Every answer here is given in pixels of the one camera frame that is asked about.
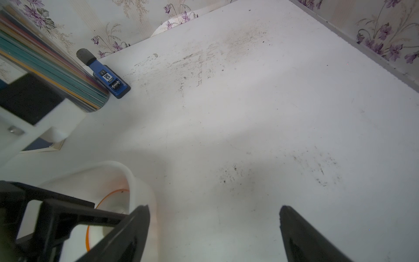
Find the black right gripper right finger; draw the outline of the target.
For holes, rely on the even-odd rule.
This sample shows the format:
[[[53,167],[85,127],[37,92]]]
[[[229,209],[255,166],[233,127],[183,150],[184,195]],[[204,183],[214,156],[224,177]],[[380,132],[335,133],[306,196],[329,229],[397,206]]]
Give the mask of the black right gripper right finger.
[[[279,221],[289,262],[351,261],[291,206],[281,207]]]

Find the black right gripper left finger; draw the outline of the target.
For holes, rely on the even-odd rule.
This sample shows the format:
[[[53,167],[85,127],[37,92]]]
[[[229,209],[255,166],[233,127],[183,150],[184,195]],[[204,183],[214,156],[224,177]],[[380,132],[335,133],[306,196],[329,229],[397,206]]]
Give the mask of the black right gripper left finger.
[[[83,255],[80,262],[141,261],[151,222],[149,207],[138,206],[105,238]]]

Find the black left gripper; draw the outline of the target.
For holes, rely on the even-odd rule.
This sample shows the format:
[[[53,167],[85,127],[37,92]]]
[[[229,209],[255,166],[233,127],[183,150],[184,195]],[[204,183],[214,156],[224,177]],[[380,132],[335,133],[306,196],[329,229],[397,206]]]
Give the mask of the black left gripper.
[[[19,238],[28,204],[41,203],[34,232]],[[63,244],[80,225],[115,227],[126,216],[95,209],[72,196],[11,181],[1,181],[1,236],[12,262],[57,262]]]

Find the white plastic storage box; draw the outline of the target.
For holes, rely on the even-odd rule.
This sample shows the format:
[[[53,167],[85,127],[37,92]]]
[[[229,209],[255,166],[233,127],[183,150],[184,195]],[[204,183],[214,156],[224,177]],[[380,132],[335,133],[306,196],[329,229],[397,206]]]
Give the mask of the white plastic storage box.
[[[104,211],[128,215],[140,205],[151,213],[143,262],[159,260],[157,202],[152,188],[136,178],[123,164],[105,161],[84,167],[40,184],[40,188],[69,195],[95,204]],[[111,231],[102,226],[76,226],[64,242],[62,262],[74,262],[90,251]]]

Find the dark blue book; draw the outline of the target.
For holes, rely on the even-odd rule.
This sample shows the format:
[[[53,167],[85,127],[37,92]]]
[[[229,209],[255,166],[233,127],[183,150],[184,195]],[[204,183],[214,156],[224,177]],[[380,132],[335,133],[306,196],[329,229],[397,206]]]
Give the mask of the dark blue book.
[[[59,151],[62,148],[64,142],[65,140],[62,140],[59,143],[51,143],[42,138],[38,138],[27,147],[25,147],[20,152],[20,154]]]

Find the striped cylinder with blue lid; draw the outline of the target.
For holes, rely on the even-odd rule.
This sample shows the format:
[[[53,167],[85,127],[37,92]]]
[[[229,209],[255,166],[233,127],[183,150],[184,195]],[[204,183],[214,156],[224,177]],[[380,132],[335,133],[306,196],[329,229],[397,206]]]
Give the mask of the striped cylinder with blue lid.
[[[1,58],[46,81],[85,112],[101,109],[109,92],[23,12],[1,7]]]

